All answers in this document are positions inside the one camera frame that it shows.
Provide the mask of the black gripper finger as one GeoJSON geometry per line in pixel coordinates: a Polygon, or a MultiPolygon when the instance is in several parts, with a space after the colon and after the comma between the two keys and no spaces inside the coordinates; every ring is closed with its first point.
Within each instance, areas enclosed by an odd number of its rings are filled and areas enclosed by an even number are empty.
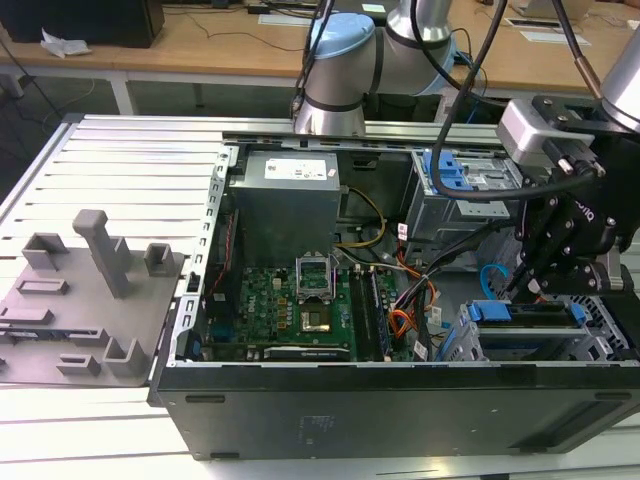
{"type": "Polygon", "coordinates": [[[520,242],[520,261],[507,286],[509,295],[524,295],[534,280],[542,289],[543,279],[551,269],[560,241],[566,235],[559,233],[562,200],[551,195],[525,200],[519,209],[515,238],[520,242]]]}
{"type": "Polygon", "coordinates": [[[597,293],[602,286],[603,265],[584,259],[565,259],[530,273],[545,294],[588,295],[597,293]]]}

